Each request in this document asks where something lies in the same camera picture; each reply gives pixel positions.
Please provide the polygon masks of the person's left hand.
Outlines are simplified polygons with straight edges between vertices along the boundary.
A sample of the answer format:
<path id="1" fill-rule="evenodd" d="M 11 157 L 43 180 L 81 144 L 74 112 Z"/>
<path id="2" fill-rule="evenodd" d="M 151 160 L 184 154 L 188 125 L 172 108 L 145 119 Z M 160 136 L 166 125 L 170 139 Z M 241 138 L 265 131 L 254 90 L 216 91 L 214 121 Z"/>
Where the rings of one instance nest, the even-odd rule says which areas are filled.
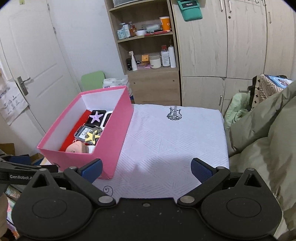
<path id="1" fill-rule="evenodd" d="M 0 197 L 0 237 L 2 237 L 7 229 L 7 210 L 8 210 L 8 199 L 6 195 L 3 193 Z"/>

